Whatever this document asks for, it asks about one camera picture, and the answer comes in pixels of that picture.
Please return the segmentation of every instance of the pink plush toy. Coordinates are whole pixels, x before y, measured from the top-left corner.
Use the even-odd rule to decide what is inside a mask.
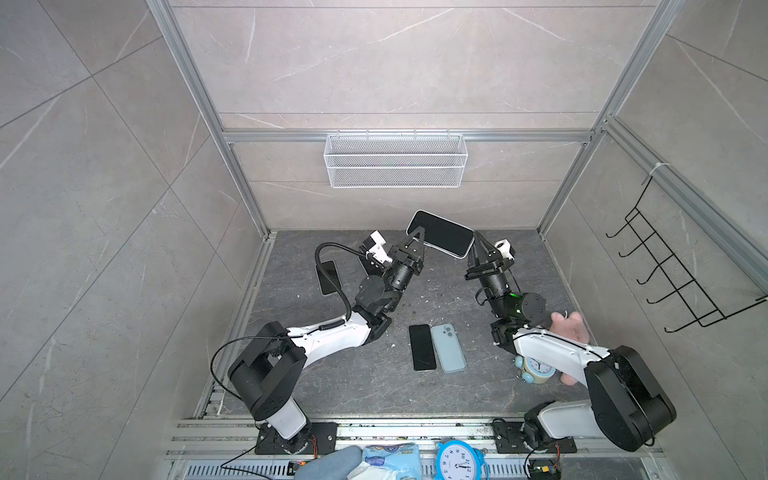
[[[571,312],[568,318],[565,318],[562,313],[552,312],[550,318],[552,318],[552,326],[549,327],[550,332],[576,340],[577,342],[589,343],[587,326],[584,324],[584,317],[579,312]],[[560,381],[565,385],[576,385],[578,383],[578,380],[567,373],[560,375]]]

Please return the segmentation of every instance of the wire basket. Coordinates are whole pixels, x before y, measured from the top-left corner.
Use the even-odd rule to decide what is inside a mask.
[[[331,134],[323,156],[333,188],[458,187],[467,146],[460,134]]]

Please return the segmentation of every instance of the marble tile wall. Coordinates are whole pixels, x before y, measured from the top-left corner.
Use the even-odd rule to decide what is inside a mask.
[[[272,228],[401,230],[419,209],[468,227],[533,228],[580,147],[576,142],[469,143],[460,187],[334,189],[323,146],[236,145]]]
[[[768,3],[690,0],[619,117],[768,250]]]
[[[590,128],[655,2],[175,5],[228,128]]]
[[[619,256],[639,243],[629,229],[606,237],[621,228],[643,190],[645,176],[608,138],[558,215],[548,242],[598,341],[637,345],[670,394],[678,420],[659,439],[678,475],[764,478],[768,358],[763,358],[762,331],[768,305],[706,328],[694,324],[678,333],[664,331],[693,317],[675,296],[658,304],[646,302],[660,299],[671,287],[658,271],[646,284],[638,283],[648,278],[655,263],[642,247],[626,258]],[[648,187],[639,208],[725,314],[760,296],[748,277],[656,184]],[[633,226],[650,233],[639,219]],[[661,243],[650,248],[659,260],[669,254]],[[665,265],[681,285],[680,264],[670,260]],[[684,290],[684,297],[700,315],[712,309],[700,291]],[[627,318],[627,312],[634,313]],[[714,322],[718,317],[709,318]]]
[[[0,477],[149,478],[260,239],[143,1],[0,32]]]

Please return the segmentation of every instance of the yellow and blue alarm clock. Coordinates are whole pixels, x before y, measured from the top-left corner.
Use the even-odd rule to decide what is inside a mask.
[[[438,443],[435,480],[479,480],[483,454],[461,440]]]

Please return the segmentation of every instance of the gray plush object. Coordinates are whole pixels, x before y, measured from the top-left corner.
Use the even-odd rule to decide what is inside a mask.
[[[294,480],[346,480],[347,474],[362,462],[362,450],[351,446],[312,460],[299,468]]]

